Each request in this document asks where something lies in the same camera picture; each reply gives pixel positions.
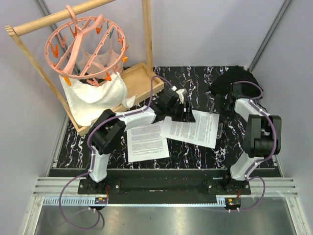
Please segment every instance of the black marble surface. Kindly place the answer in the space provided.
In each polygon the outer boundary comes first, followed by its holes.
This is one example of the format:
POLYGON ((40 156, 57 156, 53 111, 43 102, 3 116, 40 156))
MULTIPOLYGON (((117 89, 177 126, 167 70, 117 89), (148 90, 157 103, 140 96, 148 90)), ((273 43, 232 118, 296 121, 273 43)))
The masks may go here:
MULTIPOLYGON (((208 91, 212 82, 228 67, 155 67, 155 73, 168 79, 178 89, 189 91, 192 109, 209 112, 214 98, 208 91)), ((141 102, 133 109, 147 104, 141 102)), ((215 149, 167 139, 170 157, 157 160, 129 163, 127 158, 127 138, 124 133, 120 146, 111 154, 108 168, 229 168, 242 153, 242 143, 246 122, 238 115, 232 121, 224 121, 223 134, 216 141, 215 149)), ((87 146, 87 136, 79 136, 69 121, 57 168, 87 168, 91 153, 87 146)), ((274 168, 273 161, 262 163, 260 168, 274 168)))

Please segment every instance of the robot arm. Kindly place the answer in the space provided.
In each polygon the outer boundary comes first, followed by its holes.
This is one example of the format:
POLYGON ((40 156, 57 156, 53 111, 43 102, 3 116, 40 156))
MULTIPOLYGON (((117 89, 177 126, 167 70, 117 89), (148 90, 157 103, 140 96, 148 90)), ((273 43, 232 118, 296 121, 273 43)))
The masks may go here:
POLYGON ((117 148, 125 131, 137 126, 156 123, 164 120, 165 117, 171 117, 173 121, 195 122, 190 102, 187 101, 186 89, 176 90, 176 87, 173 87, 172 90, 164 92, 156 99, 148 109, 144 106, 141 110, 142 112, 133 110, 124 113, 114 113, 111 109, 105 110, 91 127, 89 134, 104 121, 116 115, 123 116, 109 121, 91 137, 91 146, 95 152, 92 156, 94 159, 91 160, 94 164, 89 175, 91 184, 96 185, 106 178, 110 153, 117 148))
POLYGON ((251 172, 271 154, 274 139, 276 139, 276 148, 273 154, 280 152, 281 118, 264 111, 261 114, 260 109, 253 101, 243 96, 241 84, 232 84, 228 88, 226 96, 216 95, 214 105, 222 118, 233 119, 237 113, 247 122, 243 143, 244 151, 238 161, 231 166, 220 185, 224 190, 238 190, 246 183, 251 172), (276 138, 274 138, 273 130, 264 115, 268 116, 272 122, 276 138))

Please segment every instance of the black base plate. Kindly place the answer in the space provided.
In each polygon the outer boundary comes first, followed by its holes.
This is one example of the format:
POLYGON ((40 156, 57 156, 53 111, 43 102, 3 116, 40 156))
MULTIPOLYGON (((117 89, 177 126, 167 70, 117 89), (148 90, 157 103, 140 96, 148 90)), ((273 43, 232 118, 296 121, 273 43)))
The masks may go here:
POLYGON ((110 195, 119 194, 121 181, 119 179, 111 179, 99 184, 97 189, 94 189, 87 179, 79 181, 78 194, 107 194, 106 186, 109 187, 110 195))
POLYGON ((239 189, 241 195, 251 195, 250 185, 247 181, 237 181, 235 184, 229 184, 227 188, 224 188, 221 180, 207 180, 209 195, 238 195, 239 189))

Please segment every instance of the paper sheet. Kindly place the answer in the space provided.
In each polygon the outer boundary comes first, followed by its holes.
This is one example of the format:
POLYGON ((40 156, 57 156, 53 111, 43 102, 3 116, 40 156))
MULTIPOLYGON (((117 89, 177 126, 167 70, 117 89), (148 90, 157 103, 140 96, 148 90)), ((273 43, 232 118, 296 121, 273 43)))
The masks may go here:
POLYGON ((163 121, 127 131, 128 162, 169 158, 166 138, 160 137, 163 121))
POLYGON ((176 122, 166 117, 161 136, 173 140, 215 148, 219 114, 193 110, 196 122, 176 122))

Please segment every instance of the black cloth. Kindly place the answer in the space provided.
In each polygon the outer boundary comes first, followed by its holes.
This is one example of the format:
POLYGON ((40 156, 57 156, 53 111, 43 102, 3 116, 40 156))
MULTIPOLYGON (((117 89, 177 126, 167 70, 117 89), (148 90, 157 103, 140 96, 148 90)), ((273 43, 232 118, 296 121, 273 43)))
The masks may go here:
MULTIPOLYGON (((218 77, 209 87, 209 90, 213 95, 217 94, 226 95, 228 93, 227 88, 230 86, 230 84, 238 81, 249 81, 260 86, 257 80, 252 75, 252 73, 244 70, 244 68, 242 67, 234 66, 230 67, 228 71, 226 71, 223 75, 218 77)), ((257 97, 260 95, 260 91, 258 88, 247 83, 242 84, 242 92, 244 96, 250 98, 257 97)))

